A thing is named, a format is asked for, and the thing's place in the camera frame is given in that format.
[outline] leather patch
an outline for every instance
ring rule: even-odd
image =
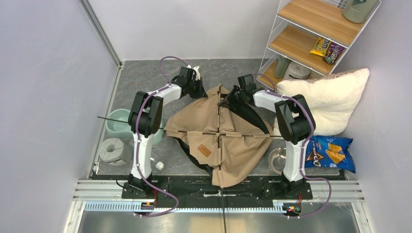
[[[206,148],[203,144],[200,144],[200,146],[197,148],[204,156],[209,157],[209,155],[212,153],[209,151],[208,148]]]

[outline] brown apron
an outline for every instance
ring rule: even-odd
[[[229,109],[219,107],[221,85],[173,115],[166,124],[167,136],[189,145],[200,164],[213,167],[212,184],[230,187],[244,180],[263,156],[272,137]],[[265,122],[269,132],[270,125]]]

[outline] snack bag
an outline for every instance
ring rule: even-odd
[[[320,36],[318,37],[318,41],[316,41],[315,46],[309,53],[324,57],[329,45],[330,41]]]
[[[332,42],[323,60],[329,65],[333,65],[336,63],[336,61],[338,60],[338,58],[340,57],[340,55],[342,54],[344,50],[345,50],[344,47]]]
[[[306,148],[305,167],[338,167],[356,173],[347,149],[353,138],[313,136]]]

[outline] purple snack bag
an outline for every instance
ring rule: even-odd
[[[344,47],[332,42],[323,60],[329,65],[335,64],[344,49]]]

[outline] cloth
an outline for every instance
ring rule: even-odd
[[[273,138],[229,109],[219,107],[221,94],[229,91],[218,85],[173,115],[166,124],[167,136],[189,145],[190,154],[200,164],[213,167],[212,184],[230,187],[244,180],[268,149]]]
[[[361,99],[369,69],[330,74],[321,79],[285,80],[277,84],[279,94],[302,94],[316,122],[315,135],[332,136],[345,130]],[[279,135],[277,119],[274,134]]]

